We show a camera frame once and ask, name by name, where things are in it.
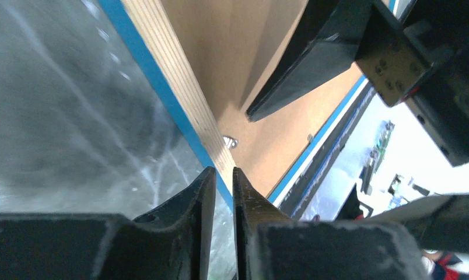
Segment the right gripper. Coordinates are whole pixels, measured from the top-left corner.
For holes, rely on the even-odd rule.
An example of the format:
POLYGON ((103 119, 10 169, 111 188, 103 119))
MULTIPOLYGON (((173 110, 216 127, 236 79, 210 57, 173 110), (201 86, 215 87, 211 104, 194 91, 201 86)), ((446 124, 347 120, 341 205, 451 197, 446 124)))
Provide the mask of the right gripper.
POLYGON ((452 166, 469 162, 469 1, 381 1, 355 61, 383 102, 406 103, 452 166))

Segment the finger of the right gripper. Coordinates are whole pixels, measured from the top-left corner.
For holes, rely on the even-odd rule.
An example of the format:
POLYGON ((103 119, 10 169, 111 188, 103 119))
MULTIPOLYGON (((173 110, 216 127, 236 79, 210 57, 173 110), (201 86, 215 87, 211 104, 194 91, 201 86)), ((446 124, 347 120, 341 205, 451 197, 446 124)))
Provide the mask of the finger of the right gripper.
POLYGON ((246 110, 259 121, 350 68, 372 1, 309 1, 274 72, 246 110))
POLYGON ((423 197, 364 221, 403 225, 424 249, 469 254, 469 194, 423 197))

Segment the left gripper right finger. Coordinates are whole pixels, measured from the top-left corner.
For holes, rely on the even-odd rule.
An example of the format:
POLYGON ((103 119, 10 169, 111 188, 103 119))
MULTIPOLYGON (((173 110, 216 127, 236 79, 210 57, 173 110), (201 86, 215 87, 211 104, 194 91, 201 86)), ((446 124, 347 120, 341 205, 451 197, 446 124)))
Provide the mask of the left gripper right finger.
POLYGON ((233 169, 238 279, 428 279, 416 241, 397 223, 299 222, 233 169))

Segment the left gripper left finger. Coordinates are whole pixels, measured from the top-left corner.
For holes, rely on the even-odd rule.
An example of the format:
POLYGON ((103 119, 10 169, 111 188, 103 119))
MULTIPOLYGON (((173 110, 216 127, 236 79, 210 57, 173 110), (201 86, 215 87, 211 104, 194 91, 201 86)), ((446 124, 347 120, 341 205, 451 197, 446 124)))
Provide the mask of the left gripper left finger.
POLYGON ((128 219, 107 213, 0 213, 0 279, 206 279, 216 171, 128 219))

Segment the blue picture frame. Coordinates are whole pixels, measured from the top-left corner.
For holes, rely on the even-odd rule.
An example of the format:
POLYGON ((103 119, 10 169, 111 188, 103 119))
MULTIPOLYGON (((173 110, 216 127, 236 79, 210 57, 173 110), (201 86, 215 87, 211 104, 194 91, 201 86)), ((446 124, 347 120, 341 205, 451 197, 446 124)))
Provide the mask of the blue picture frame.
MULTIPOLYGON (((193 69, 181 46, 163 6, 163 1, 101 1, 101 7, 123 38, 132 56, 144 72, 157 95, 172 115, 180 131, 205 166, 213 166, 218 173, 218 190, 228 204, 232 204, 232 170, 237 165, 231 151, 238 140, 223 135, 201 90, 193 69)), ((359 77, 352 88, 361 81, 359 77)), ((319 131, 309 136, 309 142, 289 170, 266 197, 281 202, 304 164, 336 126, 335 119, 349 107, 351 90, 319 131)))

